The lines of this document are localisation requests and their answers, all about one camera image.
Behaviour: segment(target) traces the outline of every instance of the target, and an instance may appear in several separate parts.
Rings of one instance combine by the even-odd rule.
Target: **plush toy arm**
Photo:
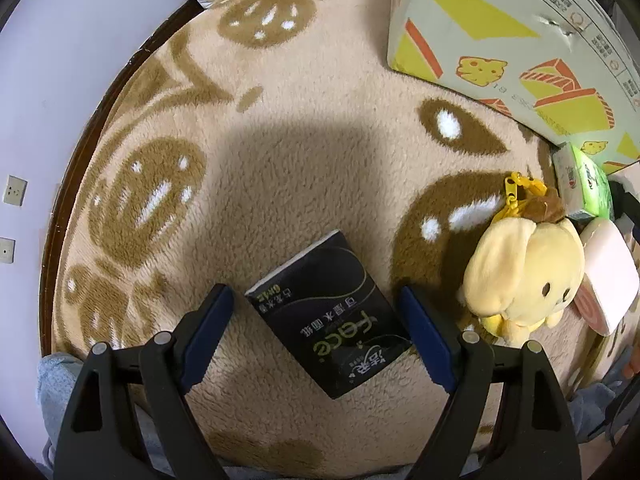
[[[462,282],[466,306],[473,314],[494,316],[511,304],[522,279],[527,244],[535,230],[531,220],[505,218],[484,232]]]
[[[528,327],[517,325],[508,319],[504,320],[502,338],[512,348],[522,348],[522,345],[529,340],[530,335]]]
[[[545,321],[546,325],[549,328],[555,327],[558,323],[560,323],[560,320],[562,319],[562,314],[564,314],[564,309],[562,309],[560,312],[551,314],[551,316],[547,316]]]

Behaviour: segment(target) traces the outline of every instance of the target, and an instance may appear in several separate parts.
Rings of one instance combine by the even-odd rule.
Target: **white wall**
[[[28,181],[21,208],[0,202],[0,414],[27,454],[46,433],[35,402],[42,248],[58,184],[107,87],[185,0],[21,0],[0,32],[0,194]]]

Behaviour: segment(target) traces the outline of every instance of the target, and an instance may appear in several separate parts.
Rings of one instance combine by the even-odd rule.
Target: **beige fleece blanket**
[[[216,282],[236,310],[188,395],[212,449],[291,476],[416,460],[446,394],[407,352],[331,400],[243,299],[334,228],[391,297],[452,298],[507,172],[553,179],[548,145],[385,63],[390,0],[229,0],[161,47],[123,90],[66,234],[57,350],[84,356],[171,330]],[[586,334],[568,311],[540,340],[562,384]],[[491,433],[492,391],[478,442]]]

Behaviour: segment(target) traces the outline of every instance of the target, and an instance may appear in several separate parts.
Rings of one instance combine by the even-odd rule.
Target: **plush toy foot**
[[[555,327],[558,323],[560,323],[560,320],[562,319],[562,314],[564,314],[564,309],[561,310],[560,312],[556,312],[555,314],[552,314],[551,316],[547,316],[545,321],[546,325],[549,328]]]
[[[502,337],[505,343],[513,348],[522,348],[522,345],[529,340],[531,332],[528,327],[515,324],[506,319],[502,326]]]

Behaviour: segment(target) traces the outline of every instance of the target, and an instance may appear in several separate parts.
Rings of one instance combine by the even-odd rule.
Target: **wall socket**
[[[0,238],[0,264],[12,264],[14,262],[15,240]]]
[[[27,181],[16,176],[9,175],[6,180],[6,189],[4,190],[4,198],[2,201],[5,204],[22,205],[24,199],[24,191],[27,189]]]

